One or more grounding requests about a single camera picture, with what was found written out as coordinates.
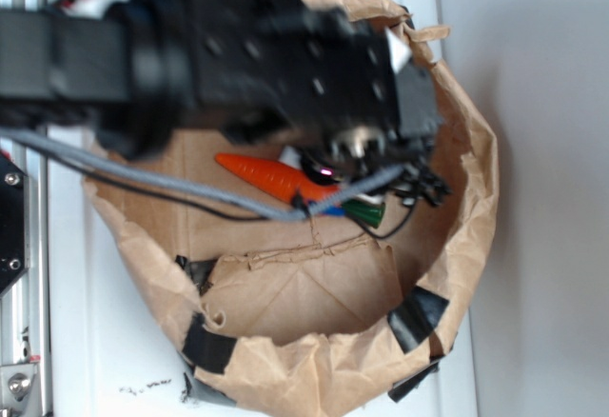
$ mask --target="black metal bracket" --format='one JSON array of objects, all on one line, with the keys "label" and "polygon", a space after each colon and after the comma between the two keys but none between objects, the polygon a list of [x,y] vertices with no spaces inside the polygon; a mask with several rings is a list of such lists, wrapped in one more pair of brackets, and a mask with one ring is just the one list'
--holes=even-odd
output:
[{"label": "black metal bracket", "polygon": [[26,271],[26,175],[0,156],[0,296]]}]

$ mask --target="green object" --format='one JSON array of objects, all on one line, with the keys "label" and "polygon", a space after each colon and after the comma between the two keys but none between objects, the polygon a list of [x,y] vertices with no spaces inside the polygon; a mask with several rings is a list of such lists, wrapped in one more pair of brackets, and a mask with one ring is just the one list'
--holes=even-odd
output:
[{"label": "green object", "polygon": [[366,222],[372,228],[378,228],[383,221],[385,205],[383,203],[380,206],[374,206],[359,200],[349,200],[345,201],[341,208],[347,214]]}]

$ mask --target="brown paper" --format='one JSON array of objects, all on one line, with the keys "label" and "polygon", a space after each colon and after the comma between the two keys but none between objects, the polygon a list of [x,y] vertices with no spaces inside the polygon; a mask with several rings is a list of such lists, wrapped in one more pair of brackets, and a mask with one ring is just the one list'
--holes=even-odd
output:
[{"label": "brown paper", "polygon": [[[454,190],[442,207],[421,205],[399,235],[378,244],[345,219],[235,224],[102,184],[86,182],[86,190],[177,349],[196,311],[206,314],[209,330],[241,336],[225,373],[197,367],[199,380],[239,407],[338,417],[452,348],[495,230],[497,143],[447,65],[433,63],[425,41],[445,37],[446,27],[412,30],[409,14],[390,0],[304,1],[315,8],[342,6],[352,20],[390,27],[430,68],[444,118],[432,166]],[[234,149],[215,132],[185,131],[145,168],[278,203],[219,168],[213,155],[225,151],[273,158],[279,149]],[[382,229],[402,215],[394,200]],[[172,263],[178,254],[220,258],[202,298]],[[415,285],[450,304],[436,336],[404,354],[385,314]]]}]

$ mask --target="robotic arm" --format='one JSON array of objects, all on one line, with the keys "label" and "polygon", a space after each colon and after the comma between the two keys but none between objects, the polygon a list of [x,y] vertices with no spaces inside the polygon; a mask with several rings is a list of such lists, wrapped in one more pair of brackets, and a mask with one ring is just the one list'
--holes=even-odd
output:
[{"label": "robotic arm", "polygon": [[301,0],[129,0],[103,20],[66,15],[74,1],[0,11],[1,127],[86,125],[127,159],[174,129],[217,129],[296,147],[316,182],[399,164],[382,192],[406,205],[448,192],[427,168],[433,82],[390,33]]}]

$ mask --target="black wire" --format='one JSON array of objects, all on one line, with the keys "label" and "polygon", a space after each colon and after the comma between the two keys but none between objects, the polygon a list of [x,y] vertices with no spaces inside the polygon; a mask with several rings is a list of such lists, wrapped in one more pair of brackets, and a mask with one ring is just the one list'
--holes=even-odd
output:
[{"label": "black wire", "polygon": [[102,182],[103,184],[108,184],[110,186],[113,187],[117,187],[119,189],[123,189],[123,190],[127,190],[127,191],[131,191],[133,193],[139,194],[139,195],[144,195],[144,196],[149,196],[152,198],[158,198],[160,200],[164,200],[164,201],[169,201],[169,202],[173,202],[173,203],[178,203],[180,205],[185,205],[188,206],[189,208],[195,208],[198,210],[202,210],[203,212],[206,212],[208,214],[214,215],[216,217],[219,217],[221,219],[224,220],[229,220],[232,222],[261,222],[261,221],[267,221],[268,219],[266,219],[265,217],[242,217],[242,216],[238,216],[238,215],[230,215],[230,214],[226,214],[224,212],[221,212],[217,209],[214,208],[210,208],[209,206],[203,205],[201,203],[197,203],[194,201],[190,201],[187,200],[186,198],[180,198],[178,196],[174,196],[174,195],[169,195],[166,193],[162,193],[160,191],[156,191],[156,190],[150,190],[150,189],[142,189],[136,186],[133,186],[132,184],[129,184],[127,182],[123,182],[123,181],[119,181],[117,179],[113,179],[111,177],[107,177],[103,174],[100,174],[99,172],[96,171],[91,171],[89,169],[85,169],[82,167],[79,167],[78,165],[74,165],[73,163],[69,162],[68,160],[54,154],[51,152],[46,152],[40,149],[35,149],[38,153],[44,155],[45,157],[56,161],[57,163],[70,168],[74,171],[80,172],[81,174],[84,174],[87,177],[90,177],[91,179],[95,179],[97,181]]},{"label": "black wire", "polygon": [[349,214],[346,214],[346,217],[349,220],[355,222],[358,225],[358,227],[360,227],[363,230],[363,232],[366,233],[367,235],[369,235],[372,238],[377,239],[379,241],[383,241],[385,239],[389,239],[390,237],[394,236],[396,233],[400,232],[400,230],[402,228],[404,228],[404,226],[408,223],[408,221],[412,217],[412,214],[415,211],[415,206],[417,206],[417,202],[418,202],[418,199],[415,199],[415,204],[410,207],[410,209],[408,210],[406,215],[403,217],[403,219],[400,221],[400,223],[396,227],[391,229],[388,233],[384,233],[384,234],[375,233],[368,227],[368,225],[366,225],[363,221],[361,221],[357,217],[353,217]]}]

